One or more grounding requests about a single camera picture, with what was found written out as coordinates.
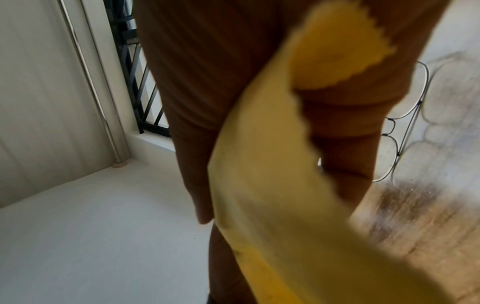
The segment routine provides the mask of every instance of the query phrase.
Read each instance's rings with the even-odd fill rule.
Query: white floor
[[[0,303],[205,303],[211,225],[136,161],[0,209]]]

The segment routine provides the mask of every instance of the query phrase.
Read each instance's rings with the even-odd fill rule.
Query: wooden floor
[[[421,60],[431,84],[408,146],[352,221],[457,303],[480,303],[480,0],[453,3]]]

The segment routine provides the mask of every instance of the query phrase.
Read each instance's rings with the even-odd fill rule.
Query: metal pole
[[[75,46],[76,54],[78,58],[80,59],[81,62],[81,67],[83,70],[83,73],[85,74],[86,79],[88,80],[88,86],[90,88],[90,92],[93,96],[93,99],[95,100],[95,105],[96,109],[98,110],[98,114],[100,115],[101,122],[103,124],[103,127],[105,128],[106,134],[108,135],[108,140],[110,141],[111,148],[113,149],[113,153],[115,154],[115,164],[113,164],[114,167],[122,167],[123,165],[126,165],[126,162],[122,161],[122,158],[120,157],[120,153],[117,149],[117,145],[115,144],[112,132],[109,127],[109,123],[107,121],[107,118],[105,117],[104,110],[102,108],[102,105],[100,103],[99,96],[97,94],[97,90],[95,89],[94,82],[92,80],[92,76],[90,75],[89,68],[87,66],[87,63],[85,62],[85,57],[84,54],[82,53],[82,49],[80,47],[79,40],[77,38],[77,35],[75,33],[74,26],[72,24],[72,21],[70,19],[70,15],[67,11],[67,8],[65,6],[64,0],[57,0],[58,5],[60,6],[61,9],[61,14],[63,16],[63,19],[65,20],[65,23],[68,28],[68,33],[70,34],[70,38],[73,42],[73,45]]]

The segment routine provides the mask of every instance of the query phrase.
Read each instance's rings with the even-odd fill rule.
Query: yellow fabric strip
[[[355,3],[320,4],[225,122],[208,169],[215,221],[259,304],[449,302],[349,227],[292,92],[334,85],[393,51]]]

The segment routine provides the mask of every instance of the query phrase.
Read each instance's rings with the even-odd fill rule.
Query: black metal railing
[[[159,91],[143,56],[131,0],[104,0],[118,58],[140,133],[170,137]]]

